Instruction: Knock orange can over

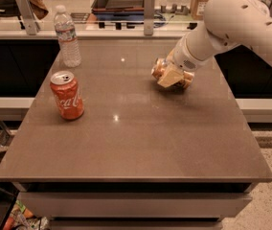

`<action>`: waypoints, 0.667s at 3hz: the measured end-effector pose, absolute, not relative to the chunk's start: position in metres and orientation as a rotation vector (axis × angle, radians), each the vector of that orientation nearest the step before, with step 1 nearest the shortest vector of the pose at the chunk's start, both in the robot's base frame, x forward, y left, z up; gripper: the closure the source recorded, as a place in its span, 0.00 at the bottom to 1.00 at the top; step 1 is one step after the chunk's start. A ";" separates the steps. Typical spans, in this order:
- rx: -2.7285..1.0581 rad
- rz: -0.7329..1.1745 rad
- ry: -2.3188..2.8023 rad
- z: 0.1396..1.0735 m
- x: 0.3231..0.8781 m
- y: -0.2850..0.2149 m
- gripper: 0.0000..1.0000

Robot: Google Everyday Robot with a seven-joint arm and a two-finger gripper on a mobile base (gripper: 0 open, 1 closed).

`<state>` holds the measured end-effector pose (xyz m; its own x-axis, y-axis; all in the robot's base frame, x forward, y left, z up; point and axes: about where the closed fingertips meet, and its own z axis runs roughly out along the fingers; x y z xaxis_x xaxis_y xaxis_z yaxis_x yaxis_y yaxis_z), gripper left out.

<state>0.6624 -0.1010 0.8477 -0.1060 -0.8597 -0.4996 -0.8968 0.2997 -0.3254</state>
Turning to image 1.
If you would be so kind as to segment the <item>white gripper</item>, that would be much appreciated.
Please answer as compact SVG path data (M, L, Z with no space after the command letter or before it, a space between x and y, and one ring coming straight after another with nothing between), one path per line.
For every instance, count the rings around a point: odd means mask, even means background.
M176 43L174 49L168 53L166 57L168 66L157 83L168 88L180 82L184 79L182 70L187 72L197 71L206 64L212 55L213 48L206 39L191 39L188 35L184 35Z

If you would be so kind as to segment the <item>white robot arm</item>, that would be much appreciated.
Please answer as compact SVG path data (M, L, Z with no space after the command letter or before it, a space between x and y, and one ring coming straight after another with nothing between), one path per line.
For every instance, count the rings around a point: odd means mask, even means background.
M159 85L188 87L215 55L243 45L272 66L272 17L258 0L209 0L203 20L151 70Z

